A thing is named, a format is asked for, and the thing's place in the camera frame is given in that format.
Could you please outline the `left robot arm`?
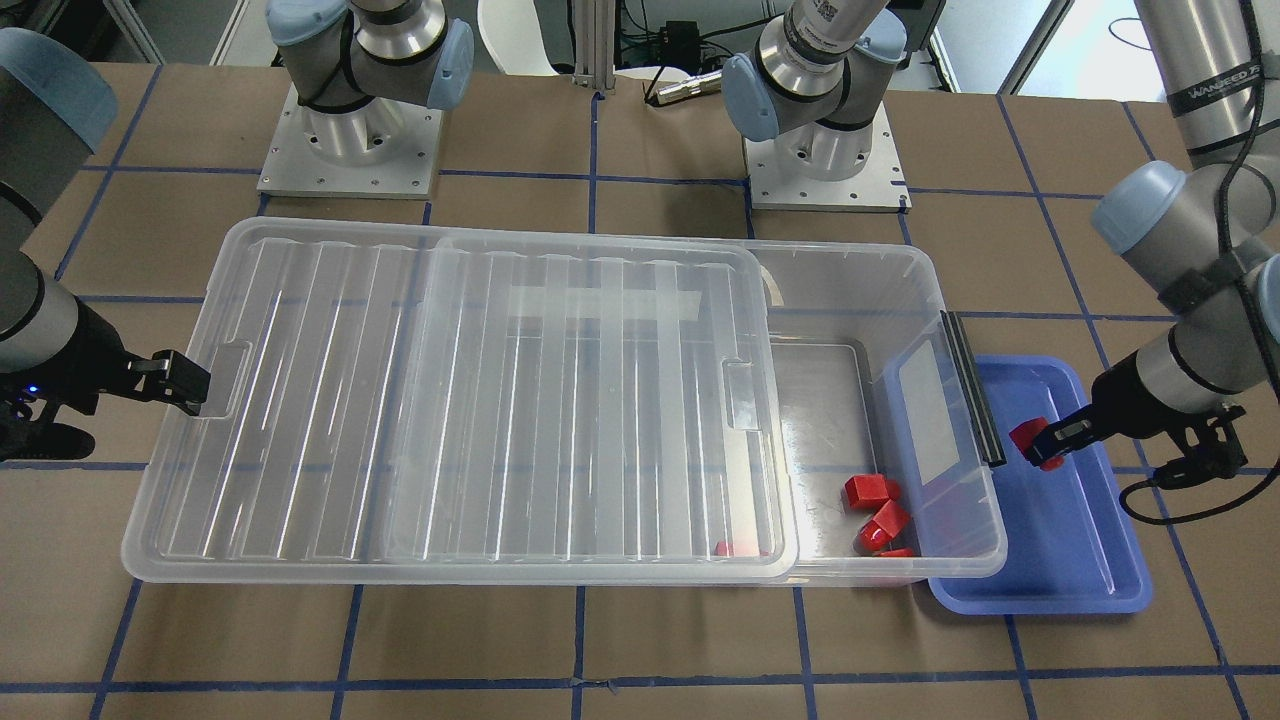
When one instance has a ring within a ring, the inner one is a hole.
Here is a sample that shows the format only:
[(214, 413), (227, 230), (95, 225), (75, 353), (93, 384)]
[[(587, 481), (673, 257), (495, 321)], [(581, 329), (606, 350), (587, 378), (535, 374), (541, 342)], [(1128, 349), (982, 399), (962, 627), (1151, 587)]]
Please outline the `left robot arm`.
[[(1277, 4), (1139, 1), (1166, 101), (1193, 165), (1149, 161), (1106, 193), (1091, 222), (1178, 319), (1100, 375), (1088, 406), (1011, 433), (1052, 468), (1112, 436), (1170, 436), (1164, 489), (1230, 478), (1245, 455), (1233, 398), (1277, 370)], [(870, 123), (904, 46), (882, 1), (795, 1), (756, 46), (723, 67), (724, 105), (744, 138)]]

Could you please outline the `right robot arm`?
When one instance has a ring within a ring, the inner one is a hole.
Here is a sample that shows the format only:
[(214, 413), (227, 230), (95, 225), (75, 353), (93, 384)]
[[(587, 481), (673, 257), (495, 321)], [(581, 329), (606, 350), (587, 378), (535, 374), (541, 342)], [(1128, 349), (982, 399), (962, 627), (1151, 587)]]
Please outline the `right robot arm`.
[[(442, 118), (474, 72), (474, 28), (440, 1), (270, 1), (292, 85), (259, 188), (276, 197), (424, 199)], [(23, 251), (118, 114), (113, 88), (54, 38), (1, 33), (1, 455), (77, 460), (93, 437), (58, 421), (104, 395), (195, 416), (211, 377), (166, 348), (129, 351), (113, 324)]]

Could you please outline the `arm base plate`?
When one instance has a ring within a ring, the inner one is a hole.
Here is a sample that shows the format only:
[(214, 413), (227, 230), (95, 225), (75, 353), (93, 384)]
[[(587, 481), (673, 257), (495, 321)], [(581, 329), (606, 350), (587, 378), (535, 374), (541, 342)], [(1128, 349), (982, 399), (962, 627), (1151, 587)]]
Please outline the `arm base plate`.
[(812, 123), (742, 140), (751, 204), (773, 211), (906, 213), (913, 208), (884, 104), (856, 131)]
[(346, 114), (305, 108), (289, 87), (259, 174), (271, 197), (428, 200), (445, 113), (387, 99)]

